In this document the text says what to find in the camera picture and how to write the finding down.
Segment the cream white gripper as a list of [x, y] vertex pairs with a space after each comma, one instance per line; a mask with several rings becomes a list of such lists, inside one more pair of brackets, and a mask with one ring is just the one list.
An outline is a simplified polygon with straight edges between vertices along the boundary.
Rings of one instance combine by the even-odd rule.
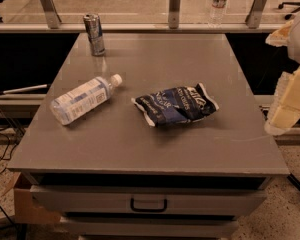
[[282, 135], [299, 119], [300, 66], [293, 73], [283, 72], [279, 77], [264, 129], [270, 135]]

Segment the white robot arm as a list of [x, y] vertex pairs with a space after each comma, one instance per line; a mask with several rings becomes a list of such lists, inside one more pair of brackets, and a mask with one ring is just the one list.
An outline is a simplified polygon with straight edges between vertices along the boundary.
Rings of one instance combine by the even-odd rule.
[[299, 63], [293, 73], [283, 72], [279, 77], [264, 125], [268, 134], [282, 135], [300, 119], [300, 12], [271, 33], [266, 43], [275, 47], [286, 46], [288, 57]]

